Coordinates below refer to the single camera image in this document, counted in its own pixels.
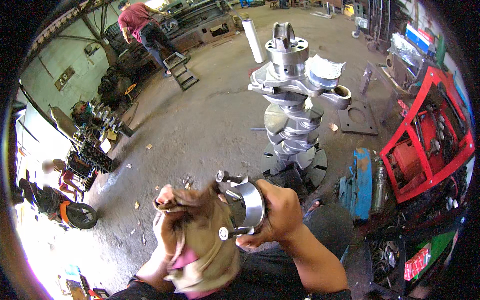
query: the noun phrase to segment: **hand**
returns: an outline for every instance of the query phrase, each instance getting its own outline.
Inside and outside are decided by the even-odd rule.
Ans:
[[[299,198],[292,189],[284,189],[258,180],[257,185],[264,195],[268,213],[260,232],[242,235],[237,238],[237,245],[258,247],[264,242],[283,242],[294,237],[302,226],[302,210]]]
[[[160,195],[157,197],[156,202],[164,204],[167,201],[173,200],[173,189],[171,185],[166,185],[160,191]],[[177,249],[177,236],[174,231],[174,225],[179,221],[185,212],[176,213],[162,213],[157,212],[153,220],[153,232],[158,240],[158,246],[165,248],[165,255],[167,259],[171,259]]]

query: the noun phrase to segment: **white roll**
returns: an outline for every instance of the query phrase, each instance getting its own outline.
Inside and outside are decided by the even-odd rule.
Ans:
[[[245,29],[245,35],[247,36],[250,48],[252,48],[253,58],[257,63],[265,61],[265,55],[263,47],[260,45],[260,40],[258,39],[257,30],[252,20],[242,21],[243,28]]]

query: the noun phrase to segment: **motorcycle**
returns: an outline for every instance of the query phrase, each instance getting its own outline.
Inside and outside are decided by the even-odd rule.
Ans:
[[[74,202],[52,187],[41,189],[28,179],[21,179],[19,185],[25,199],[36,211],[46,215],[50,221],[57,222],[65,231],[70,228],[91,229],[97,224],[98,218],[93,207]]]

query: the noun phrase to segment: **leaf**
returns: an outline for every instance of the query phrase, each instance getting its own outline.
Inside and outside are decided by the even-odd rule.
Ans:
[[[338,130],[338,126],[336,124],[333,124],[333,123],[328,124],[328,127],[330,127],[330,129],[333,130],[333,131]]]

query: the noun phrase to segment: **square metal plate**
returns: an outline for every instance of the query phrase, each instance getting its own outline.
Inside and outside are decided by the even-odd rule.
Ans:
[[[353,121],[348,114],[352,109],[363,114],[365,120],[360,123]],[[359,101],[352,102],[347,109],[339,110],[338,116],[340,117],[340,127],[342,132],[378,135],[377,126],[375,125],[370,105],[367,103]]]

